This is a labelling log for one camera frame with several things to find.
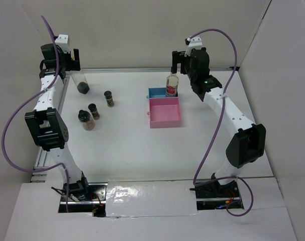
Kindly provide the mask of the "soy sauce bottle red label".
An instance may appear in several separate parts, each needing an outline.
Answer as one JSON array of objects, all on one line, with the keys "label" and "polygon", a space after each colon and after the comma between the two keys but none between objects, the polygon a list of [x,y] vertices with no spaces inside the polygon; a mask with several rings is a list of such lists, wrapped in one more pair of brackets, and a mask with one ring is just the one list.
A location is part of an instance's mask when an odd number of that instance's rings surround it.
[{"label": "soy sauce bottle red label", "polygon": [[179,78],[176,74],[170,74],[166,79],[166,97],[177,97]]}]

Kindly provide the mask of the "tall clear dark-liquid bottle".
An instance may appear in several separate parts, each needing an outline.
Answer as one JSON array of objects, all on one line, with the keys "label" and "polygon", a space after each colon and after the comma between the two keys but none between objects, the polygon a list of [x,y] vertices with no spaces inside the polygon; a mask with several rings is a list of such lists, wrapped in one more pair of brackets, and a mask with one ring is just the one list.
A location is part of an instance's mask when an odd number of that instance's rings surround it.
[{"label": "tall clear dark-liquid bottle", "polygon": [[82,70],[72,71],[71,77],[79,93],[87,94],[89,92],[90,87]]}]

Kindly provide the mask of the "black-label spice jar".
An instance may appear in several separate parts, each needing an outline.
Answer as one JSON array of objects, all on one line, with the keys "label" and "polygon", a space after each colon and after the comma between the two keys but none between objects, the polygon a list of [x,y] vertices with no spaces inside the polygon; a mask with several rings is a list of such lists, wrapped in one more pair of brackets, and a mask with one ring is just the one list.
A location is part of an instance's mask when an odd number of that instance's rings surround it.
[{"label": "black-label spice jar", "polygon": [[90,113],[92,114],[92,117],[94,120],[99,120],[100,119],[100,114],[97,110],[97,107],[94,103],[91,103],[88,105],[88,109],[90,111]]}]

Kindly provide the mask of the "black-cap pepper spice jar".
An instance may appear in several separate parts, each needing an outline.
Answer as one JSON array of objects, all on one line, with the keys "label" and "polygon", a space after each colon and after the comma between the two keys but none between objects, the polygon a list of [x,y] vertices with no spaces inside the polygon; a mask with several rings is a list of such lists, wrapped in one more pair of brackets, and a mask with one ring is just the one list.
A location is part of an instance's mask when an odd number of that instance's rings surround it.
[{"label": "black-cap pepper spice jar", "polygon": [[104,96],[105,96],[105,99],[107,101],[108,107],[113,107],[115,104],[114,104],[112,92],[107,90],[107,91],[104,92]]}]

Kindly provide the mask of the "black grinder spice bottle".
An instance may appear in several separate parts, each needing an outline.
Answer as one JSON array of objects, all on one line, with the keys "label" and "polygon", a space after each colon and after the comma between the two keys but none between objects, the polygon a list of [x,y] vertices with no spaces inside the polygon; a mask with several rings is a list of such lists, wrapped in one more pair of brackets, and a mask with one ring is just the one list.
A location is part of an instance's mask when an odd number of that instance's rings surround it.
[{"label": "black grinder spice bottle", "polygon": [[91,114],[86,110],[80,110],[78,113],[78,119],[84,130],[90,131],[94,128],[95,123]]}]

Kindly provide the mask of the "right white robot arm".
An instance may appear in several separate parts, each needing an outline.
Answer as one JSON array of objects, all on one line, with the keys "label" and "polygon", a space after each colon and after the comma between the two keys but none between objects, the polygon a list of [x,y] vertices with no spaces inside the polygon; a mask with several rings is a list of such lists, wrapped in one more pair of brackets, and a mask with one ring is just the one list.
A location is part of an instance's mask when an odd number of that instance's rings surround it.
[{"label": "right white robot arm", "polygon": [[192,49],[190,55],[173,51],[171,73],[179,70],[188,76],[193,92],[219,116],[231,136],[225,151],[226,159],[211,177],[211,192],[221,197],[244,166],[263,156],[266,128],[248,119],[227,97],[225,87],[210,74],[209,63],[205,47]]}]

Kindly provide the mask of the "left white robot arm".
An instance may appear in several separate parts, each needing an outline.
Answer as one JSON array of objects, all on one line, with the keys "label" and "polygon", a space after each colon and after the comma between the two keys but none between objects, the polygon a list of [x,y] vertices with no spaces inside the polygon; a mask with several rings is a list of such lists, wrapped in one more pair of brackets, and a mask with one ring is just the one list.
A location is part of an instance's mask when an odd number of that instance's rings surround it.
[{"label": "left white robot arm", "polygon": [[66,72],[80,70],[79,57],[72,59],[68,44],[46,44],[41,46],[41,51],[44,59],[39,77],[43,93],[33,111],[25,114],[25,121],[34,143],[60,165],[62,193],[84,201],[90,196],[91,188],[68,148],[68,128],[58,111]]}]

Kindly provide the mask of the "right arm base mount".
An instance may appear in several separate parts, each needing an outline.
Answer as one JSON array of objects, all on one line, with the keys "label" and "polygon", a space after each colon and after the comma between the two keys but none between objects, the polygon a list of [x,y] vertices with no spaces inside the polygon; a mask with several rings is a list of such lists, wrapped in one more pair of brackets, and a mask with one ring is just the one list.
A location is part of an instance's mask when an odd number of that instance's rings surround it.
[{"label": "right arm base mount", "polygon": [[220,185],[217,181],[208,185],[189,189],[195,193],[197,210],[243,209],[240,191],[236,181]]}]

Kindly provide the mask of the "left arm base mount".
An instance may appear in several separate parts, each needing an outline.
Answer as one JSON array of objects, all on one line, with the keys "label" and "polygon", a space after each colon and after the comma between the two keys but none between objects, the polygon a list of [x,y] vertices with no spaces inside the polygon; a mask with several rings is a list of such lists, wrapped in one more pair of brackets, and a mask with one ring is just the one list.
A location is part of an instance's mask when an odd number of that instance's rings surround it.
[{"label": "left arm base mount", "polygon": [[70,184],[71,190],[66,196],[66,189],[51,187],[59,194],[59,213],[90,213],[93,217],[106,216],[107,183],[86,183],[85,187]]}]

